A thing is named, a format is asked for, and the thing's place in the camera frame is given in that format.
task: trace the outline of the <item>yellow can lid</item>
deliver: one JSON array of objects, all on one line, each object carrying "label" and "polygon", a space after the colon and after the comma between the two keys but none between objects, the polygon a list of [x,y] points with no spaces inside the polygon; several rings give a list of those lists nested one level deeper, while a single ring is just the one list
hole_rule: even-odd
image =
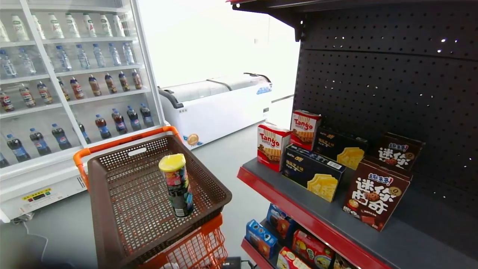
[{"label": "yellow can lid", "polygon": [[159,161],[159,170],[163,172],[174,172],[181,169],[186,164],[186,158],[184,154],[172,154],[164,156],[161,161]]}]

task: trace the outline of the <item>brown cookie box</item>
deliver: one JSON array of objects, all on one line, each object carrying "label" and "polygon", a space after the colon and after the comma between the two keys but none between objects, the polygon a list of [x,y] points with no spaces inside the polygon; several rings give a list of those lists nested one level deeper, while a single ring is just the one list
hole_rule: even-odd
[{"label": "brown cookie box", "polygon": [[386,133],[370,150],[369,155],[389,165],[410,171],[424,145],[424,142],[418,140]]},{"label": "brown cookie box", "polygon": [[355,171],[343,210],[381,231],[407,190],[412,175],[365,156]]}]

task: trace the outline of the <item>white wall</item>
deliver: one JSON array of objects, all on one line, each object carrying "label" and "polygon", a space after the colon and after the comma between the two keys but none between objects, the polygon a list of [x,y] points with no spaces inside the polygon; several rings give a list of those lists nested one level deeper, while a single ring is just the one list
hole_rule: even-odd
[{"label": "white wall", "polygon": [[274,83],[274,98],[293,94],[299,43],[293,29],[266,14],[234,11],[224,0],[139,0],[161,87],[240,72]]}]

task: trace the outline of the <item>chest freezer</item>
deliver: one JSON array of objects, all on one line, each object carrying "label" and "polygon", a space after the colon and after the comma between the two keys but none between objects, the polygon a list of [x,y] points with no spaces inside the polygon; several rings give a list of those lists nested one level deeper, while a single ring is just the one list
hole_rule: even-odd
[{"label": "chest freezer", "polygon": [[244,73],[158,89],[166,120],[189,149],[267,118],[272,83]]}]

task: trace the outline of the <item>blue snack box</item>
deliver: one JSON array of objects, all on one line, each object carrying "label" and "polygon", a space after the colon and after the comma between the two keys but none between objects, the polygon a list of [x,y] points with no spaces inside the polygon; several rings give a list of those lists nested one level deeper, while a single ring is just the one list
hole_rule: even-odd
[{"label": "blue snack box", "polygon": [[256,220],[247,223],[246,239],[267,259],[274,255],[277,239]]},{"label": "blue snack box", "polygon": [[283,239],[292,238],[297,224],[295,220],[272,203],[267,212],[267,222],[276,229]]}]

